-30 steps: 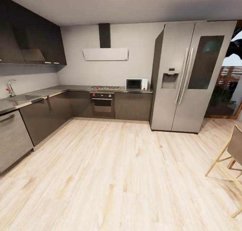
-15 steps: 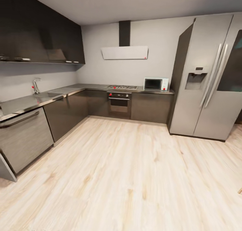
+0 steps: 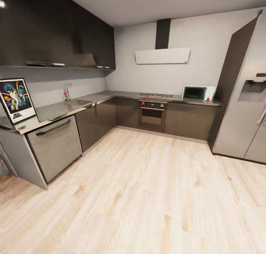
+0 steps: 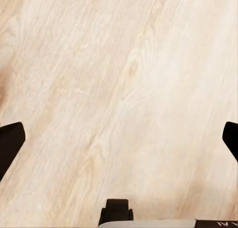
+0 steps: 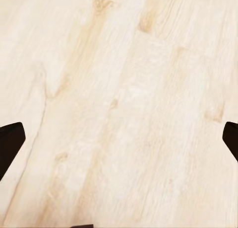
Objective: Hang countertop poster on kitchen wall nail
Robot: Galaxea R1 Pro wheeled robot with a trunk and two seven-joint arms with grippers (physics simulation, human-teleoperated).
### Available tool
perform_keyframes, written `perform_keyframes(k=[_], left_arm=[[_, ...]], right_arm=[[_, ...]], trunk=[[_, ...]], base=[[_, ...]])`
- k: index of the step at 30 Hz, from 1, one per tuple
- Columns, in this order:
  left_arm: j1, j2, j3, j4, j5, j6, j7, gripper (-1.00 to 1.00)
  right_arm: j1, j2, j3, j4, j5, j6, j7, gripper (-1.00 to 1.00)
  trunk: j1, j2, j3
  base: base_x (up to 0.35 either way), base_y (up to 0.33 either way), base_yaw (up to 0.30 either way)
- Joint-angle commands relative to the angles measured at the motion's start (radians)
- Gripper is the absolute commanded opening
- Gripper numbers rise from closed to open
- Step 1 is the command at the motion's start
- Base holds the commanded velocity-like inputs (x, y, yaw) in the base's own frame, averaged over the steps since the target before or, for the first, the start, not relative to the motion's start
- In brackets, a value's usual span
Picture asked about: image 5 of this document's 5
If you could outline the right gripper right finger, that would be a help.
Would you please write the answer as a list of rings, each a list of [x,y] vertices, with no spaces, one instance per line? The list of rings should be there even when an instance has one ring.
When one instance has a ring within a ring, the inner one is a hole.
[[[238,162],[238,124],[228,121],[225,124],[222,139]]]

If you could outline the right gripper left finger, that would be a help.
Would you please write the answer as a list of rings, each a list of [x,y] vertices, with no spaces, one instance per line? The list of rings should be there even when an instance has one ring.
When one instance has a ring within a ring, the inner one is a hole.
[[[0,181],[26,140],[21,122],[0,127]]]

